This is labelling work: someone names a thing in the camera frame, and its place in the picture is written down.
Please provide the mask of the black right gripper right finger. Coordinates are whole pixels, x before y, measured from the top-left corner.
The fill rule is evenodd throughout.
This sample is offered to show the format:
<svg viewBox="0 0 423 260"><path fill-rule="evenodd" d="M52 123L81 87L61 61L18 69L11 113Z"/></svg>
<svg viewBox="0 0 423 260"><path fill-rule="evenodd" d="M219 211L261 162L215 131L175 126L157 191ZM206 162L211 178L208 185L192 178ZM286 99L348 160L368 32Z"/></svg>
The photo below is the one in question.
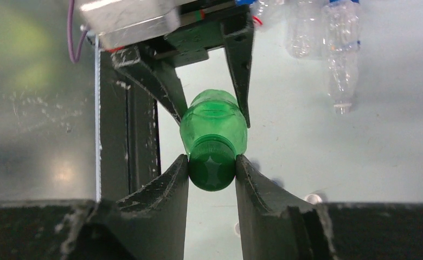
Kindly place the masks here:
<svg viewBox="0 0 423 260"><path fill-rule="evenodd" d="M423 204L310 204L236 159L244 259L423 259Z"/></svg>

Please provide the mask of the green plastic bottle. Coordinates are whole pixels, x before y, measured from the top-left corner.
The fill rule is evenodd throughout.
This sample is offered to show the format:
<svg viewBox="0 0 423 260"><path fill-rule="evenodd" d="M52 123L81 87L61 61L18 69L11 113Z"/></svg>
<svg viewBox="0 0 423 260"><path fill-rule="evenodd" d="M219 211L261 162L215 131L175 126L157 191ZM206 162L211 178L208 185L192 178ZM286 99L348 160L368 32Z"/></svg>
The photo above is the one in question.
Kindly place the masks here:
<svg viewBox="0 0 423 260"><path fill-rule="evenodd" d="M225 90L207 89L193 99L180 123L188 155L205 136L225 139L236 155L247 151L248 128L236 98Z"/></svg>

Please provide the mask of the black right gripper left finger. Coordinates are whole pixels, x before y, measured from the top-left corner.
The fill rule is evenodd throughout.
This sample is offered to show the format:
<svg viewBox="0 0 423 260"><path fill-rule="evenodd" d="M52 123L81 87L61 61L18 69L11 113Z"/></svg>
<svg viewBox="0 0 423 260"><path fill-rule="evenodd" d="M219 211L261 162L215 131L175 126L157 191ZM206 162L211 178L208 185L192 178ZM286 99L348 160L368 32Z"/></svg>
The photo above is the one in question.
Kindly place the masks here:
<svg viewBox="0 0 423 260"><path fill-rule="evenodd" d="M119 200L0 200L0 259L183 259L188 159Z"/></svg>

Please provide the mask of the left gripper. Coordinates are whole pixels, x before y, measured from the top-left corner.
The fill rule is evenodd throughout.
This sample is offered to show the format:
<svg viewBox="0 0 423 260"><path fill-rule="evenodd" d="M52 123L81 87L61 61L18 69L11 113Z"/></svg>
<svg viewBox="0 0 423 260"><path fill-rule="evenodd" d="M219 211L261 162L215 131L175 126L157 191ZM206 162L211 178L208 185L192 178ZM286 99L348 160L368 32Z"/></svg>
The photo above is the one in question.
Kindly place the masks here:
<svg viewBox="0 0 423 260"><path fill-rule="evenodd" d="M238 5L236 1L192 1L180 5L180 19L180 27L174 32L113 52L113 67L143 88L180 124L188 106L175 67L204 61L210 51L223 48L238 106L249 128L254 42L249 5Z"/></svg>

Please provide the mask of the green bottle cap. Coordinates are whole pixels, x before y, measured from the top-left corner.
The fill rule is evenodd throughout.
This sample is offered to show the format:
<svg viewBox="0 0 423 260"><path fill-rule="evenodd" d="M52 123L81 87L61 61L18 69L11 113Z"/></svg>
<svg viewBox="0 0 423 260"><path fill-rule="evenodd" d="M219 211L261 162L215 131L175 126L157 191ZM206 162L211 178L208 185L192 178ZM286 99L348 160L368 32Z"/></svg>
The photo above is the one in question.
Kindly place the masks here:
<svg viewBox="0 0 423 260"><path fill-rule="evenodd" d="M220 141L201 142L190 153L189 178L202 190L223 190L235 177L235 158L232 149Z"/></svg>

